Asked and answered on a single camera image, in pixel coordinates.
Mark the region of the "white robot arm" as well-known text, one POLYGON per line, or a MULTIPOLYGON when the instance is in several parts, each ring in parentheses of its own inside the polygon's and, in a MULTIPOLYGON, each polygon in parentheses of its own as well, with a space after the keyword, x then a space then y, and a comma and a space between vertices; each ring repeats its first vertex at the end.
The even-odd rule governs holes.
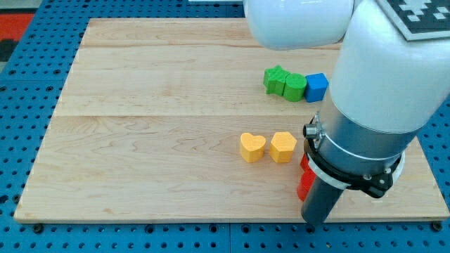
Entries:
POLYGON ((271 50, 341 43, 320 110, 304 127, 309 198, 382 197, 406 148, 449 95, 448 1, 245 1, 271 50))

